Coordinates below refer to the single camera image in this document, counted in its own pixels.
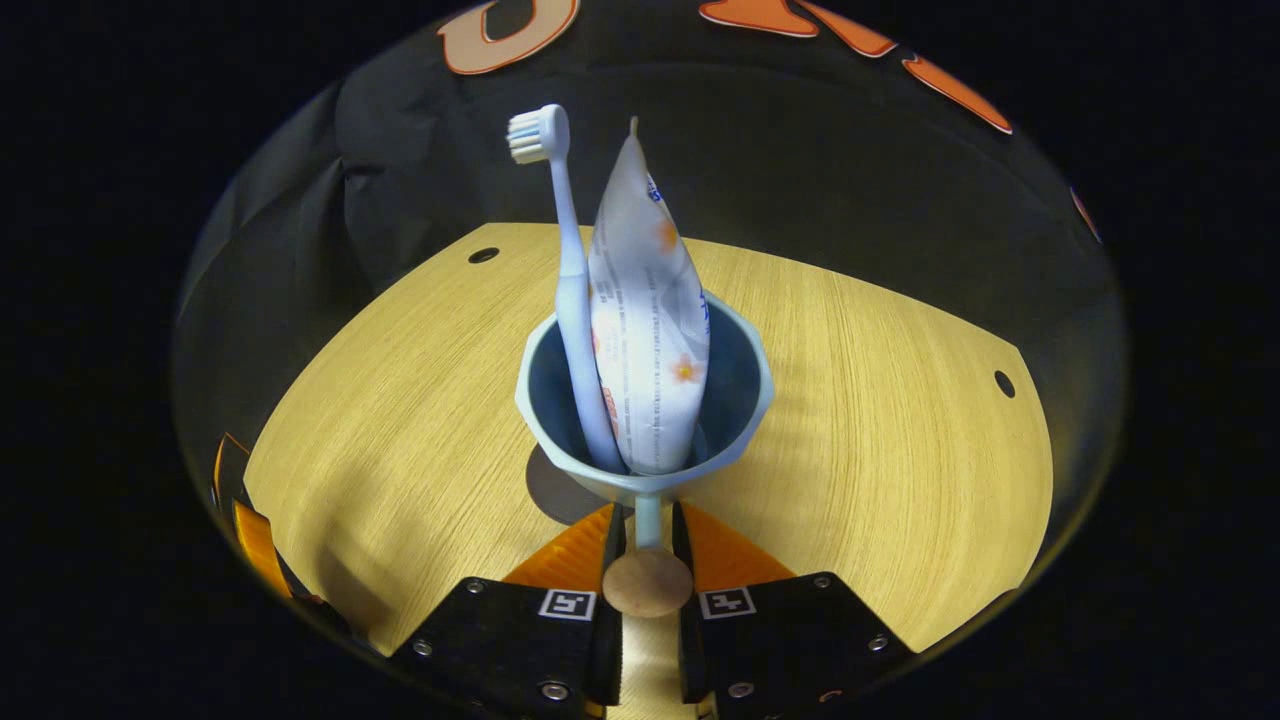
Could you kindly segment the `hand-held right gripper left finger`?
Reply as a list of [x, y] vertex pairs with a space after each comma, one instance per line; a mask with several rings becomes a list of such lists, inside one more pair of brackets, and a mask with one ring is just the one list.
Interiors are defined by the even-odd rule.
[[603, 575], [625, 548], [623, 507], [608, 503], [506, 577], [461, 579], [390, 666], [474, 714], [603, 714], [620, 702], [623, 659]]

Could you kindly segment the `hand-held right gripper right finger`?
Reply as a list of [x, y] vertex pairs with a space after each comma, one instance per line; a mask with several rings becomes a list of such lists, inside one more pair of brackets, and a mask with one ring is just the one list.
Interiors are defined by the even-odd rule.
[[844, 717], [913, 651], [835, 573], [797, 574], [690, 502], [673, 548], [694, 591], [678, 620], [684, 701], [701, 717]]

